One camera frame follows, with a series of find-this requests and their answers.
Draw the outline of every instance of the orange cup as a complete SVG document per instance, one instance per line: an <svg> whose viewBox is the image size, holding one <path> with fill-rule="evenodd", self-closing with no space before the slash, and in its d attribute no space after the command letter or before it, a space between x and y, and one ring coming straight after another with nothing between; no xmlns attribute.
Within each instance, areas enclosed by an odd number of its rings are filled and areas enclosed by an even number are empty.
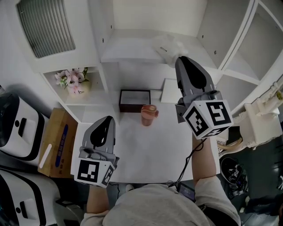
<svg viewBox="0 0 283 226"><path fill-rule="evenodd" d="M144 126L150 126L154 118L158 117L158 113L155 105L144 105L141 109L141 123Z"/></svg>

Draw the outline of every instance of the plastic bag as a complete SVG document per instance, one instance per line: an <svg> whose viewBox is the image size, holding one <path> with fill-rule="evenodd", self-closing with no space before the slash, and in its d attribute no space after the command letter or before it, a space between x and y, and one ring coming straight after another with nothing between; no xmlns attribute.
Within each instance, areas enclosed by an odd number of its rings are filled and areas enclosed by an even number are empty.
<svg viewBox="0 0 283 226"><path fill-rule="evenodd" d="M182 42L169 34L157 36L153 39L153 48L164 58L166 63L175 68L175 62L180 56L186 56L188 51Z"/></svg>

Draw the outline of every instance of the black cable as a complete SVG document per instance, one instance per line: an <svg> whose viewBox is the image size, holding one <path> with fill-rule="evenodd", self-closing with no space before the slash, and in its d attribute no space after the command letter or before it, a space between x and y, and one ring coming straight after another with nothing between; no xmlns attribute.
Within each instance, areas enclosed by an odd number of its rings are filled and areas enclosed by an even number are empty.
<svg viewBox="0 0 283 226"><path fill-rule="evenodd" d="M117 200L118 200L119 194L120 194L120 189L119 189L119 184L117 184L117 185L118 185L118 186L117 186L117 189L118 189Z"/></svg>
<svg viewBox="0 0 283 226"><path fill-rule="evenodd" d="M110 184L111 186L114 186L114 185L117 186L117 189L118 189L117 200L118 200L119 194L120 194L119 184L118 184L118 183L109 183L109 184Z"/></svg>
<svg viewBox="0 0 283 226"><path fill-rule="evenodd" d="M186 168L187 168L187 166L188 166L188 164L189 164L189 162L190 162L190 159L191 159L192 155L194 154L195 151L201 151L201 150L203 149L203 146L204 146L203 143L206 141L206 139L207 139L207 138L205 138L204 140L202 140L202 142L201 142L195 149L193 149L193 150L191 151L191 154L190 154L188 157L186 157L185 166L184 166L184 168L183 168L183 170L182 170L182 172L181 172L181 174L180 174L178 180L177 180L175 183L172 183L172 184L168 185L169 188L170 188L170 187L173 187L173 186L176 186L176 187L177 187L177 185L181 182L181 180L182 180L182 178L183 178L183 176L184 176L184 173L185 173L185 171L186 171Z"/></svg>

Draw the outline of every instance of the air vent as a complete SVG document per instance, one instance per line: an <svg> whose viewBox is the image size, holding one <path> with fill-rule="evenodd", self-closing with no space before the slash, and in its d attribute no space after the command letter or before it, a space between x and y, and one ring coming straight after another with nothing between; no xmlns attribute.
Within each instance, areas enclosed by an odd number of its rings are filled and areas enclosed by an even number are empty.
<svg viewBox="0 0 283 226"><path fill-rule="evenodd" d="M37 58L75 49L63 0L21 0L19 18Z"/></svg>

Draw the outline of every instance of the gray shirt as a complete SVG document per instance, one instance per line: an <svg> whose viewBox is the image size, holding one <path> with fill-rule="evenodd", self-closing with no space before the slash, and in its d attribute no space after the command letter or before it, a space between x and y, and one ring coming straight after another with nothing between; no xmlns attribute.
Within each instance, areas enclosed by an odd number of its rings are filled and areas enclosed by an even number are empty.
<svg viewBox="0 0 283 226"><path fill-rule="evenodd" d="M203 204L226 213L241 225L217 177L199 180L195 199L193 203L166 185L146 185L122 195L110 211L85 214L81 226L213 226L198 208Z"/></svg>

